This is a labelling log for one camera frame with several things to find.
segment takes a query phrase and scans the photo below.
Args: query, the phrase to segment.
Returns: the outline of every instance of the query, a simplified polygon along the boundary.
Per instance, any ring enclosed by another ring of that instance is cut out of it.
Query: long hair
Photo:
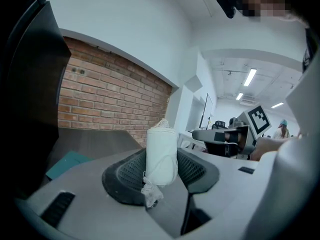
[[[287,133],[287,126],[282,124],[282,123],[280,123],[278,128],[281,128],[281,138],[284,138],[286,136],[286,133]]]

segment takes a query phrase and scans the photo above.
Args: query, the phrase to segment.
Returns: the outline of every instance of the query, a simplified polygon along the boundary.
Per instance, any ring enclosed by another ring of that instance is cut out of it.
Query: ceiling light
[[[236,97],[236,100],[237,100],[237,101],[240,100],[241,97],[242,97],[242,95],[244,95],[244,94],[240,92],[239,95],[238,95],[238,97]]]
[[[257,73],[257,70],[254,68],[251,68],[250,73],[247,77],[247,79],[245,80],[244,86],[249,86],[252,79],[254,79],[255,74]]]
[[[272,106],[271,108],[274,109],[274,108],[279,107],[279,106],[281,106],[281,105],[283,105],[283,104],[284,104],[283,102],[280,102],[279,104],[274,105],[274,106]]]

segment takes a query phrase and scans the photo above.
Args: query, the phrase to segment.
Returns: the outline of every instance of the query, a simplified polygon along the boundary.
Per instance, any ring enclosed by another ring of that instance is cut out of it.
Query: teal hat
[[[280,124],[287,126],[287,125],[288,125],[288,122],[287,122],[286,119],[283,119]]]

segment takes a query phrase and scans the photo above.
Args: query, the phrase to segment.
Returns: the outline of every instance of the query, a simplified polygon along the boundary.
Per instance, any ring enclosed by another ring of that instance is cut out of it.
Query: white cylindrical roll
[[[154,127],[146,132],[145,176],[155,185],[169,185],[176,178],[177,133],[172,128]]]

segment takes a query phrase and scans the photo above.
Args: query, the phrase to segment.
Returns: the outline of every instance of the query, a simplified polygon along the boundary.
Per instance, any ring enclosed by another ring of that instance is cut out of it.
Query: white desk
[[[180,132],[179,133],[179,139],[177,142],[177,147],[178,148],[185,148],[185,146],[182,146],[184,141],[188,141],[191,144],[195,144],[199,147],[202,147],[204,149],[206,149],[206,145],[203,141],[199,141],[199,140],[195,140],[194,138],[192,138],[192,133],[188,132],[188,131],[184,131],[184,132]]]

